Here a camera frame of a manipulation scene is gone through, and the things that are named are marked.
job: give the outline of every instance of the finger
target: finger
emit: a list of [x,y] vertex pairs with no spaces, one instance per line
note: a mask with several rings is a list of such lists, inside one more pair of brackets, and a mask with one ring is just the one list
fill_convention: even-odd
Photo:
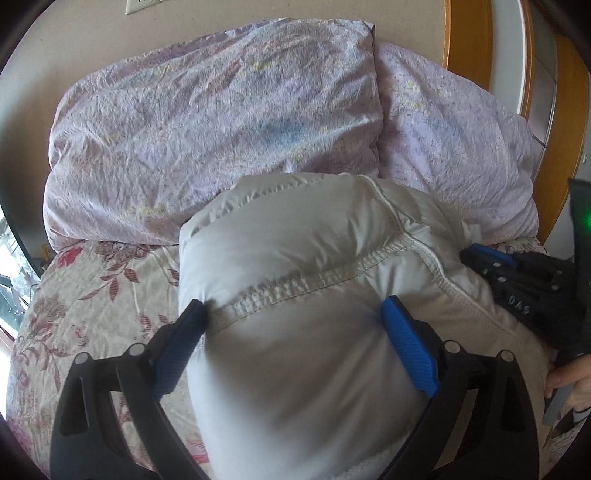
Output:
[[583,355],[568,365],[549,373],[546,379],[546,387],[547,389],[565,387],[589,376],[591,376],[591,355]]

